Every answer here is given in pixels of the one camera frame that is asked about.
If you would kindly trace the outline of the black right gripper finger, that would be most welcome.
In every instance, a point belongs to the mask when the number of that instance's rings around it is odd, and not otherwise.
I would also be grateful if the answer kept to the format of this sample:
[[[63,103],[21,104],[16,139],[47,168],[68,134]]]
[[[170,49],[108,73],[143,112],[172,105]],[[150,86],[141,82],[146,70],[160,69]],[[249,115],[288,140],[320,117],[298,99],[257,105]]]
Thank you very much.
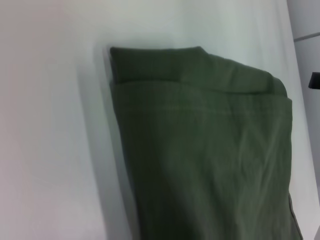
[[[312,72],[308,84],[309,89],[320,89],[320,72]]]

